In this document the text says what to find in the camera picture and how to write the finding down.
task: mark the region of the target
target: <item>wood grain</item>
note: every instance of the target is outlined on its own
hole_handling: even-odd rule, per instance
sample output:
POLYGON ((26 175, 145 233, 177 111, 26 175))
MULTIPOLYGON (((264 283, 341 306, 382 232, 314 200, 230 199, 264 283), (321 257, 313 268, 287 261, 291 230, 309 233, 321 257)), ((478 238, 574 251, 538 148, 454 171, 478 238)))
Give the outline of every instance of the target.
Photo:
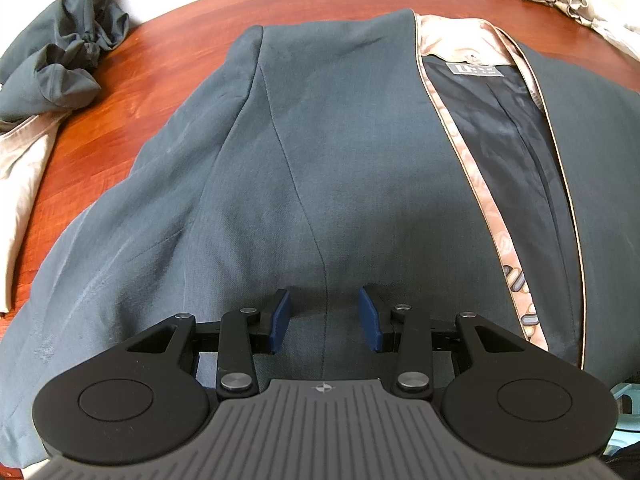
POLYGON ((102 92, 62 127, 16 265, 12 313, 27 301, 42 260, 63 229, 127 176, 140 146, 259 23, 366 20, 393 10, 478 17, 542 54, 585 66, 640 91, 640 64, 558 10, 521 0, 200 0, 137 28, 95 73, 102 92))

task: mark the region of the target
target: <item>gray ribbed plate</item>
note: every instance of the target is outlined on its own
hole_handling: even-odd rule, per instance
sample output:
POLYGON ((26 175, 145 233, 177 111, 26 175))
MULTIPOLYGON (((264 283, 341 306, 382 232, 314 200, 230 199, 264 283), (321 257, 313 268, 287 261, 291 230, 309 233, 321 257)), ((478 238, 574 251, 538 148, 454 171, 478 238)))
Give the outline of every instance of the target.
POLYGON ((511 466, 459 442, 433 408, 378 380, 271 381, 227 400, 190 443, 151 462, 84 465, 56 457, 34 480, 599 480, 596 458, 556 468, 511 466))

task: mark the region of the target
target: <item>patterned trim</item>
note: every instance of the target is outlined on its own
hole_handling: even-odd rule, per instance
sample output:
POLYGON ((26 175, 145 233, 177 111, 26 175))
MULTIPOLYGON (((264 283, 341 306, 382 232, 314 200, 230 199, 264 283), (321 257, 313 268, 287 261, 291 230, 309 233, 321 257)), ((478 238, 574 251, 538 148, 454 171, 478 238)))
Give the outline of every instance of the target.
POLYGON ((460 135, 460 131, 453 121, 451 114, 436 92, 435 87, 427 77, 427 73, 420 58, 418 16, 415 18, 415 59, 424 89, 440 117, 444 131, 446 132, 447 137, 449 137, 451 145, 460 160, 462 169, 465 171, 466 178, 468 179, 471 189, 478 201, 480 210, 484 215, 484 220, 486 221, 489 232, 494 240, 495 249, 502 264, 506 285, 509 289, 518 320, 520 321, 522 333, 528 341, 539 348, 548 351, 546 338, 538 321, 536 308, 533 304, 533 298, 531 297, 529 286, 527 285, 524 277, 524 272, 520 265, 520 259, 518 258, 513 246, 511 235, 507 230, 507 226, 502 219, 502 215, 500 214, 497 205, 495 205, 494 198, 492 197, 491 192, 480 173, 478 165, 466 146, 465 140, 462 135, 460 135))

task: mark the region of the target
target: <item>crumpled gray garment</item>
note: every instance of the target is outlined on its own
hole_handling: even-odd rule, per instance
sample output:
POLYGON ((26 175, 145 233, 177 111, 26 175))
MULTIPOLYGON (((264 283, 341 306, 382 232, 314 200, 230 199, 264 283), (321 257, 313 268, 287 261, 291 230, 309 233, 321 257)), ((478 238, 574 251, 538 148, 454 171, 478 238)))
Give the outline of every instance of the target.
POLYGON ((129 15, 114 0, 56 0, 0 58, 0 121, 87 106, 100 91, 89 74, 119 46, 129 15))

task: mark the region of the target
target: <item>blazer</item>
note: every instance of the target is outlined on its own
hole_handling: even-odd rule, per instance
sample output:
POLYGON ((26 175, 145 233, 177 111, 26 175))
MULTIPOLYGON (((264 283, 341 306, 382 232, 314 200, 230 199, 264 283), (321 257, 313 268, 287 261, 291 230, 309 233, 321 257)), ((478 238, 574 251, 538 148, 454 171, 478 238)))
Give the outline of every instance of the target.
POLYGON ((0 462, 46 456, 30 410, 56 374, 279 287, 294 313, 256 357, 262 384, 391 370, 358 320, 367 283, 433 319, 477 312, 610 386, 638 370, 640 95, 465 23, 249 28, 44 260, 0 343, 0 462))

